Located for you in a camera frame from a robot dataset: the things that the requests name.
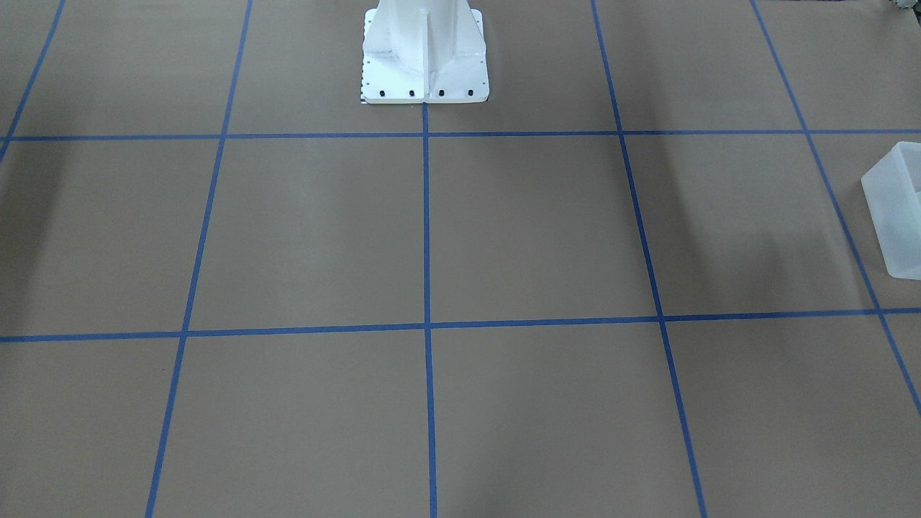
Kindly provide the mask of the translucent white storage box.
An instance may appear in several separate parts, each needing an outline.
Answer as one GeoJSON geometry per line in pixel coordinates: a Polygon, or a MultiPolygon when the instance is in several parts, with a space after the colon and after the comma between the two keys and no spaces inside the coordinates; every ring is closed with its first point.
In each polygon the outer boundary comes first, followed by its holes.
{"type": "Polygon", "coordinates": [[[920,144],[901,141],[861,178],[887,273],[920,279],[920,144]]]}

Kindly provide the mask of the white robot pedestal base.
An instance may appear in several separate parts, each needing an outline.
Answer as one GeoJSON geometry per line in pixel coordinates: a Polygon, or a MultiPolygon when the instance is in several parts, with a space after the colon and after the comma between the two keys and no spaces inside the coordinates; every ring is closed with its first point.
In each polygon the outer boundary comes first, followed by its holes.
{"type": "Polygon", "coordinates": [[[467,1],[379,1],[363,24],[360,99],[481,103],[490,96],[484,16],[467,1]]]}

